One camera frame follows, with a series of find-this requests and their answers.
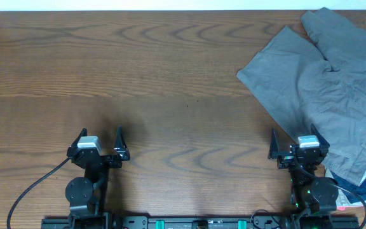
brown wooden surface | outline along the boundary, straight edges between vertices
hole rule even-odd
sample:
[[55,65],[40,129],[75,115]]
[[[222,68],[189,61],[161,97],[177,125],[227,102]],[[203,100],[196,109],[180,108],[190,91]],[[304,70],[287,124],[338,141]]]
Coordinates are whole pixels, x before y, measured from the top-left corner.
[[[0,228],[15,199],[65,158],[86,127],[132,160],[106,208],[157,215],[251,215],[289,208],[290,178],[267,160],[290,139],[236,78],[303,11],[0,12]],[[366,29],[366,11],[342,11]],[[13,228],[66,216],[68,163],[19,203]],[[363,209],[353,209],[362,219]]]

gray-blue fabric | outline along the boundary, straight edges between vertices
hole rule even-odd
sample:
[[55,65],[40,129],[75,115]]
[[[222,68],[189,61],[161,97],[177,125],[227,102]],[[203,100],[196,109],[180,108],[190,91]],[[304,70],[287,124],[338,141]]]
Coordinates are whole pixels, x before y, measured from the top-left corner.
[[366,170],[366,31],[326,8],[288,27],[237,77],[294,140],[314,123],[330,143],[323,164],[359,185]]

white wall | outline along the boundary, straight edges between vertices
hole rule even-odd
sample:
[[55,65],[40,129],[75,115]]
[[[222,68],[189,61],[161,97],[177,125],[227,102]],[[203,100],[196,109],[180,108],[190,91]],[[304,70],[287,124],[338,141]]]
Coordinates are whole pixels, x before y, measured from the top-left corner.
[[0,0],[3,10],[366,10],[366,0]]

teal strip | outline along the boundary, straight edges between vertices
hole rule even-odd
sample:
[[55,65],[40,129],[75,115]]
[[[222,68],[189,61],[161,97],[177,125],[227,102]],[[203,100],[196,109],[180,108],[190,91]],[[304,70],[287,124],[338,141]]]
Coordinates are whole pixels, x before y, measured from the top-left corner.
[[238,229],[247,229],[247,222],[245,220],[238,220]]
[[165,222],[163,220],[156,220],[156,229],[165,229]]

black cable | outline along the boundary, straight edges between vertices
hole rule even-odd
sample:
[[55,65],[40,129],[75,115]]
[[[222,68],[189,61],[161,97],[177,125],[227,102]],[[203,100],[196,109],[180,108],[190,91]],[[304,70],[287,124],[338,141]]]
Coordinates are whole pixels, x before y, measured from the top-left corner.
[[15,207],[18,205],[19,201],[28,193],[33,187],[35,187],[37,184],[39,184],[41,181],[46,179],[48,176],[52,175],[54,172],[56,172],[58,169],[61,168],[66,162],[68,162],[71,158],[66,158],[60,165],[58,165],[56,168],[54,168],[52,171],[44,175],[41,179],[38,179],[35,183],[29,186],[18,198],[17,201],[12,205],[10,213],[8,214],[8,218],[6,219],[6,227],[7,229],[11,229],[11,217],[13,214],[13,210],[15,210]]
[[[267,210],[265,210],[265,209],[258,209],[258,210],[256,210],[256,211],[254,211],[254,213],[251,215],[251,223],[254,225],[254,227],[256,228],[256,229],[261,229],[260,227],[258,227],[257,225],[255,225],[255,223],[254,223],[254,214],[255,213],[257,213],[257,212],[260,212],[260,211],[263,211],[263,212],[266,212],[266,213],[269,213],[269,211],[267,211]],[[271,216],[271,218],[272,218],[272,220],[275,222],[275,223],[277,223],[278,225],[279,225],[279,227],[278,228],[282,228],[282,226],[280,225],[280,223],[273,217],[273,216]]]
[[[304,170],[302,167],[301,167],[301,165],[299,164],[299,162],[297,161],[297,157],[295,156],[294,157],[294,161],[295,161],[295,164],[296,164],[296,166],[297,166],[297,168],[304,174],[304,175],[306,175],[306,176],[308,176],[308,177],[311,177],[311,178],[313,178],[313,179],[316,179],[317,178],[317,176],[315,176],[315,175],[313,175],[313,174],[311,174],[311,173],[309,173],[308,171],[306,171],[306,170]],[[363,217],[363,221],[362,221],[362,223],[361,223],[361,225],[358,227],[359,229],[362,229],[362,228],[364,228],[364,226],[365,226],[365,224],[366,224],[366,203],[365,203],[365,201],[364,201],[364,199],[362,198],[362,197],[360,197],[358,194],[356,194],[356,193],[353,193],[352,191],[349,191],[349,190],[347,190],[347,189],[345,189],[345,188],[342,188],[342,187],[340,187],[340,186],[338,186],[338,185],[336,185],[336,184],[332,184],[332,183],[329,183],[329,185],[331,185],[331,186],[333,186],[334,188],[338,188],[338,189],[340,189],[340,190],[342,190],[342,191],[345,191],[345,192],[348,192],[349,194],[351,194],[351,195],[353,195],[353,196],[355,196],[361,203],[362,203],[362,205],[363,205],[363,207],[364,207],[364,211],[365,211],[365,216]]]

